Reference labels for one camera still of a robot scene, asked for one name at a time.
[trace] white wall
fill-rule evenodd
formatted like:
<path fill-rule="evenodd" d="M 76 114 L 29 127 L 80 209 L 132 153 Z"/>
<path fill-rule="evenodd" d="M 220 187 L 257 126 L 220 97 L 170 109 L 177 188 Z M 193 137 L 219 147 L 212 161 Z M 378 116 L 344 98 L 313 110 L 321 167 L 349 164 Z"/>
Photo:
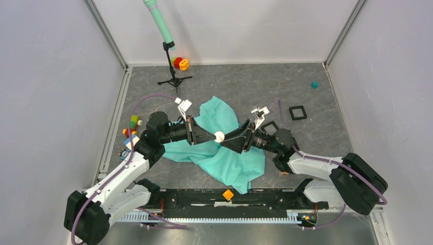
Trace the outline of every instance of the white wall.
<path fill-rule="evenodd" d="M 129 64 L 166 64 L 142 0 L 94 0 Z M 176 51 L 194 63 L 321 62 L 356 0 L 159 0 Z"/>
<path fill-rule="evenodd" d="M 432 1 L 368 1 L 330 74 L 354 149 L 388 182 L 395 244 L 433 233 Z"/>
<path fill-rule="evenodd" d="M 83 1 L 1 1 L 0 244 L 65 244 L 122 69 Z"/>

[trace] orange diamond sticker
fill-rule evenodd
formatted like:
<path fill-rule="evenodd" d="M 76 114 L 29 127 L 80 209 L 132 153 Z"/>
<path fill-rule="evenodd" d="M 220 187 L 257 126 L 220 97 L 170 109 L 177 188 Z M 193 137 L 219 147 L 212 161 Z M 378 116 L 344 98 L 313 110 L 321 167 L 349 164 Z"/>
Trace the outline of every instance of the orange diamond sticker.
<path fill-rule="evenodd" d="M 223 196 L 225 197 L 225 199 L 226 199 L 227 201 L 230 201 L 230 199 L 231 199 L 232 197 L 234 197 L 234 194 L 233 194 L 229 189 L 227 189 L 227 190 L 223 193 Z"/>

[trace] tripod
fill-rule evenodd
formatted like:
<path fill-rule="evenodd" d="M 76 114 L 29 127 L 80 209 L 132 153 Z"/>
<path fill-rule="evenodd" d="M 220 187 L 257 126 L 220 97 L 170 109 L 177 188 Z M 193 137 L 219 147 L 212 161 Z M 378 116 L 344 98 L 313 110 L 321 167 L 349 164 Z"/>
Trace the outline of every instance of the tripod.
<path fill-rule="evenodd" d="M 170 60 L 169 46 L 165 42 L 163 42 L 162 47 L 164 48 L 165 53 L 167 54 L 167 59 L 169 60 L 170 73 L 172 74 L 172 78 L 170 80 L 167 80 L 164 82 L 158 82 L 158 85 L 162 85 L 164 83 L 168 83 L 168 84 L 172 85 L 176 89 L 176 96 L 179 97 L 179 92 L 178 92 L 177 88 L 180 86 L 180 84 L 183 82 L 183 80 L 192 78 L 192 76 L 184 77 L 184 78 L 177 78 L 175 76 L 176 72 L 175 72 L 175 70 L 172 66 L 172 62 Z"/>

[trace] green cylinder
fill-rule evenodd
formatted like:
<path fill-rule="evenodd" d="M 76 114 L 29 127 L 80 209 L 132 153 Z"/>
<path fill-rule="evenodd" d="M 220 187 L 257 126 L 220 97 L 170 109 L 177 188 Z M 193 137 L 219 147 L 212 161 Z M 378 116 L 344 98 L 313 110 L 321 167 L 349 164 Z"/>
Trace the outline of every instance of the green cylinder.
<path fill-rule="evenodd" d="M 162 17 L 161 11 L 159 11 L 158 5 L 156 4 L 156 0 L 143 0 L 143 3 L 149 9 L 152 14 L 153 19 L 155 20 L 156 26 L 161 32 L 162 37 L 164 38 L 165 43 L 173 42 L 172 35 L 170 34 L 169 28 L 167 24 L 165 24 L 164 18 Z"/>

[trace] teal cloth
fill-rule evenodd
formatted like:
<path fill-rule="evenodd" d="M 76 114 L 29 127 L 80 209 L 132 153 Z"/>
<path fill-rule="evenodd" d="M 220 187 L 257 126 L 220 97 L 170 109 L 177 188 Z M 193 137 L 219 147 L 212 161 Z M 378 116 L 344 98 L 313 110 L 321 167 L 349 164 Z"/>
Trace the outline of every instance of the teal cloth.
<path fill-rule="evenodd" d="M 195 120 L 211 133 L 222 131 L 227 134 L 239 127 L 233 109 L 215 96 L 200 106 L 200 116 Z M 163 157 L 176 162 L 193 162 L 241 194 L 247 193 L 253 179 L 264 174 L 263 150 L 254 147 L 238 154 L 215 141 L 191 146 L 183 140 L 165 144 Z"/>

